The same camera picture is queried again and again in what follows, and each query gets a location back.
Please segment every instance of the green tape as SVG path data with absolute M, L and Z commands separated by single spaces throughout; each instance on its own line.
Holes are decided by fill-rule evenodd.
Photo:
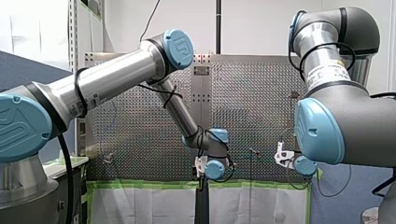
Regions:
M 309 185 L 306 189 L 306 208 L 305 208 L 305 224 L 311 223 L 311 194 L 312 185 Z

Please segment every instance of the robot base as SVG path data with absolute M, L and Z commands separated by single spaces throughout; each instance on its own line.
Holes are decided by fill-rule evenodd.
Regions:
M 49 182 L 49 189 L 31 200 L 0 203 L 2 224 L 56 224 L 59 218 L 58 182 Z

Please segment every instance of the robotic arm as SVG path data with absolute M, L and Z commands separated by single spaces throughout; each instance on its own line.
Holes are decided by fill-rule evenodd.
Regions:
M 304 59 L 308 88 L 295 112 L 304 156 L 329 164 L 395 167 L 396 102 L 372 99 L 364 86 L 352 81 L 341 60 L 350 52 L 333 44 L 347 44 L 356 59 L 377 53 L 375 20 L 355 7 L 301 14 L 296 20 L 290 40 Z
M 53 223 L 48 216 L 23 219 L 21 212 L 57 214 L 55 181 L 44 174 L 38 151 L 65 132 L 74 118 L 132 87 L 147 82 L 159 97 L 191 148 L 205 150 L 210 161 L 202 167 L 209 179 L 223 178 L 227 167 L 227 136 L 204 131 L 192 119 L 168 78 L 192 63 L 190 39 L 179 30 L 166 31 L 141 42 L 138 50 L 93 68 L 78 71 L 48 85 L 32 82 L 0 93 L 0 217 L 12 223 Z

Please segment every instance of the metal pole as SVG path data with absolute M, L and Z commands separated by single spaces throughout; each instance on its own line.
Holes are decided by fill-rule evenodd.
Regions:
M 200 180 L 202 188 L 195 191 L 195 220 L 194 224 L 209 224 L 209 186 L 207 179 Z
M 221 54 L 221 0 L 216 0 L 216 54 Z

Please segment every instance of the white wall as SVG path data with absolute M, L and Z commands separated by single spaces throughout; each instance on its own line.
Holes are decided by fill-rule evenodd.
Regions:
M 105 1 L 105 51 L 134 50 L 156 2 Z M 215 3 L 215 0 L 161 1 L 145 36 L 178 28 L 191 37 L 196 52 L 215 51 Z M 375 93 L 396 87 L 391 70 L 393 52 L 389 50 L 394 26 L 393 0 L 227 0 L 222 4 L 222 53 L 256 55 L 287 54 L 290 20 L 300 9 L 362 7 L 375 17 L 381 32 L 381 47 L 373 59 L 368 90 Z
M 105 50 L 136 49 L 157 0 L 105 0 Z M 161 1 L 145 37 L 167 29 L 181 29 L 192 39 L 197 52 L 215 48 L 215 3 L 213 0 Z

